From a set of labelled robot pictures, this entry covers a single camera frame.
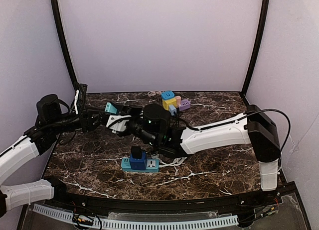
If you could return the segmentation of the teal small charger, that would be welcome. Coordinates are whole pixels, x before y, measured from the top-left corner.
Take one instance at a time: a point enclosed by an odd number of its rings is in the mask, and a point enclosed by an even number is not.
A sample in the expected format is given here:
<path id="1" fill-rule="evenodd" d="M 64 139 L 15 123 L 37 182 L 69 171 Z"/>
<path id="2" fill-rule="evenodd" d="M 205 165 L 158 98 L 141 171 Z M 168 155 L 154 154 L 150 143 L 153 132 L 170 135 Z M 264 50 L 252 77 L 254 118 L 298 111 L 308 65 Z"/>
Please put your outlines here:
<path id="1" fill-rule="evenodd" d="M 109 113 L 111 115 L 117 115 L 118 114 L 117 108 L 115 106 L 113 106 L 110 102 L 106 103 L 105 112 Z"/>

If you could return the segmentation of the light blue charger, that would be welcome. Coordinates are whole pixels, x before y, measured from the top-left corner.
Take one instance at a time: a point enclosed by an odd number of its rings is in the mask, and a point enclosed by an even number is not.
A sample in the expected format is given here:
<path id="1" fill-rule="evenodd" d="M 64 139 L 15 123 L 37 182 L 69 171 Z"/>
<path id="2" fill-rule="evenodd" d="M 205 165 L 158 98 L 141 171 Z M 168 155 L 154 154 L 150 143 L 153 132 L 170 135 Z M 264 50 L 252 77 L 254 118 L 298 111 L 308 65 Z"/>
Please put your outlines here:
<path id="1" fill-rule="evenodd" d="M 177 115 L 177 109 L 174 105 L 169 105 L 169 112 L 172 116 L 176 116 Z"/>

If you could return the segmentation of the blue adapter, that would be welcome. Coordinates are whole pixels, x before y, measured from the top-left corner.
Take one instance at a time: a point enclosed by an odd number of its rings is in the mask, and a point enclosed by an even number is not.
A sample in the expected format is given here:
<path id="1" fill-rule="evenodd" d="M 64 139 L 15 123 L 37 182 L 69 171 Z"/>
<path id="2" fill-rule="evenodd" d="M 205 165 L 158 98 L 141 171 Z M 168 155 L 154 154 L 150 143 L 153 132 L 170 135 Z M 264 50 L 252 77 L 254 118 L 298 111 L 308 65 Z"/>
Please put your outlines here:
<path id="1" fill-rule="evenodd" d="M 172 99 L 174 97 L 175 97 L 175 94 L 174 94 L 173 91 L 164 91 L 164 92 L 161 93 L 161 98 L 163 100 L 170 100 L 170 99 Z"/>

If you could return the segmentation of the black plug adapter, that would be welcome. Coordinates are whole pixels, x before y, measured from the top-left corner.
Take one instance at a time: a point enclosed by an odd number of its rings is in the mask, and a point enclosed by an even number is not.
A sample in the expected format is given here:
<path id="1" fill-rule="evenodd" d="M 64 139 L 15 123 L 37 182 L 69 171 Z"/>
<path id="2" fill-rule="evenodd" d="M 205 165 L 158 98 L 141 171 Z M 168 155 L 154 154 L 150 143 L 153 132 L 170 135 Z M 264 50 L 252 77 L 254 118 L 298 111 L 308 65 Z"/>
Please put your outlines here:
<path id="1" fill-rule="evenodd" d="M 141 159 L 142 158 L 142 150 L 139 146 L 131 147 L 131 158 L 133 159 Z"/>

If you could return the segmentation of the teal power strip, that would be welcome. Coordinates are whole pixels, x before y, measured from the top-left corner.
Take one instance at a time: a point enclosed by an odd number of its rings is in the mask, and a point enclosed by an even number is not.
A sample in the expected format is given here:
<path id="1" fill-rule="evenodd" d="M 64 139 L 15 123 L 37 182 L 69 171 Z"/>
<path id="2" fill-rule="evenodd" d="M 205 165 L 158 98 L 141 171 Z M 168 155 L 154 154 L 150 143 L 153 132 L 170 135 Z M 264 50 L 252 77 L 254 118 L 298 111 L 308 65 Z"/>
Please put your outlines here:
<path id="1" fill-rule="evenodd" d="M 158 173 L 159 168 L 159 161 L 156 159 L 134 160 L 124 158 L 121 162 L 121 169 L 124 172 Z"/>

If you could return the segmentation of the purple power strip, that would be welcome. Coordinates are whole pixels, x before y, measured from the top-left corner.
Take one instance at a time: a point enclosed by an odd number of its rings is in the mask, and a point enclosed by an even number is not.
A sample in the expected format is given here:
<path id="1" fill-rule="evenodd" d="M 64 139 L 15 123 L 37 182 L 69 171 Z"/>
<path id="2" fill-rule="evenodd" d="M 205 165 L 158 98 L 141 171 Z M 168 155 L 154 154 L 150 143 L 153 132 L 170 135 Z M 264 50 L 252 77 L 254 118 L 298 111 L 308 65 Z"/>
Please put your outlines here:
<path id="1" fill-rule="evenodd" d="M 191 106 L 191 101 L 190 101 L 190 100 L 187 100 L 187 99 L 182 100 L 180 106 L 176 108 L 176 109 L 177 109 L 177 115 L 178 115 L 181 111 L 184 111 L 184 110 L 189 109 L 190 106 Z"/>

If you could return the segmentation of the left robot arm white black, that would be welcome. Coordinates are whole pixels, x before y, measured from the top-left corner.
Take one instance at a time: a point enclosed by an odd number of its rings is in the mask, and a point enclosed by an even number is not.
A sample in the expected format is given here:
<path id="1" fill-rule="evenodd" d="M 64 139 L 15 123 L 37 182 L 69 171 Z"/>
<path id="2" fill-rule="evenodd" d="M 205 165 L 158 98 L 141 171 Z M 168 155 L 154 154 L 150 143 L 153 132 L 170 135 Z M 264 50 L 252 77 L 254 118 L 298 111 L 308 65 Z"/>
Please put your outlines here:
<path id="1" fill-rule="evenodd" d="M 74 108 L 56 94 L 49 94 L 37 102 L 37 118 L 33 127 L 0 154 L 0 181 L 3 183 L 16 170 L 48 151 L 58 135 L 82 130 L 94 131 L 105 125 L 109 116 L 97 108 L 86 106 L 85 84 L 76 84 Z M 59 193 L 61 184 L 55 178 L 14 185 L 0 186 L 0 214 L 15 207 L 40 200 L 50 200 Z"/>

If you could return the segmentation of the yellow cube socket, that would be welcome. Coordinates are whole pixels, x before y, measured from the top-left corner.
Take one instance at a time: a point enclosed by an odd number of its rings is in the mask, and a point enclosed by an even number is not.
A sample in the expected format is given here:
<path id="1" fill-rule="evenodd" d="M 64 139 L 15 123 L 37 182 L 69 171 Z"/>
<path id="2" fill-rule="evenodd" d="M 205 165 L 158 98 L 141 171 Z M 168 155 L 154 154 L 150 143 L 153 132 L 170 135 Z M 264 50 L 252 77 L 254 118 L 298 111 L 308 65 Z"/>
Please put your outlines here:
<path id="1" fill-rule="evenodd" d="M 173 105 L 175 108 L 177 107 L 177 100 L 175 97 L 173 97 L 171 99 L 167 99 L 167 100 L 163 99 L 162 105 L 163 105 L 163 108 L 168 111 L 170 105 Z"/>

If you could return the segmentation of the dark blue cube socket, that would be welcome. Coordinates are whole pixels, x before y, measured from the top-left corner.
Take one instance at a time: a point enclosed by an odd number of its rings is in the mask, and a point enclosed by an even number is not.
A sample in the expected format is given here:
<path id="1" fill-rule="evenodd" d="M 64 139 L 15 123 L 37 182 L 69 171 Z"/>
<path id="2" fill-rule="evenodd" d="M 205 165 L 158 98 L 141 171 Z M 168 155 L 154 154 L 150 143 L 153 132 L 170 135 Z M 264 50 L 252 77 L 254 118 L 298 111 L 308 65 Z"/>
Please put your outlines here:
<path id="1" fill-rule="evenodd" d="M 144 151 L 142 151 L 142 158 L 141 159 L 133 159 L 129 158 L 130 167 L 132 170 L 146 170 L 147 167 L 147 155 Z"/>

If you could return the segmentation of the pink charger plug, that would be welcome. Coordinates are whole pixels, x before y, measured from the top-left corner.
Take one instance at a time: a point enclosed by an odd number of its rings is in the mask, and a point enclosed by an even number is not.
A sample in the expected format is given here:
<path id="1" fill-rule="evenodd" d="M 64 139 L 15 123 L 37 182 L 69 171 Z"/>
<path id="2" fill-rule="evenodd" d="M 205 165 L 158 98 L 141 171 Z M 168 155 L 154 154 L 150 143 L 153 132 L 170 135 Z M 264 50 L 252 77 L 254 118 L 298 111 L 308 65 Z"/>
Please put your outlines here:
<path id="1" fill-rule="evenodd" d="M 181 104 L 181 96 L 175 96 L 175 107 L 179 107 Z"/>

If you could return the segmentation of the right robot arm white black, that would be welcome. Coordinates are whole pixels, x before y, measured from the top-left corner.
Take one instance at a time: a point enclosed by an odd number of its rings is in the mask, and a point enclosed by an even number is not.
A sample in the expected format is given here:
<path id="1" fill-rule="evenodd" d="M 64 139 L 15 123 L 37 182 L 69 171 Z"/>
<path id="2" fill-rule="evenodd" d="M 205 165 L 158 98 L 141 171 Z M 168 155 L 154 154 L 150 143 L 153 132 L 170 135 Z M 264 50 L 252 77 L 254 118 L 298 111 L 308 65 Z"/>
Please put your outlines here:
<path id="1" fill-rule="evenodd" d="M 283 114 L 280 110 L 259 109 L 249 105 L 245 112 L 226 120 L 192 127 L 171 125 L 181 121 L 163 106 L 152 103 L 145 107 L 121 106 L 117 115 L 110 115 L 106 127 L 113 133 L 134 135 L 168 158 L 182 158 L 200 151 L 237 144 L 251 144 L 259 163 L 262 191 L 274 191 L 278 186 L 279 162 L 283 145 L 277 125 L 267 112 Z"/>

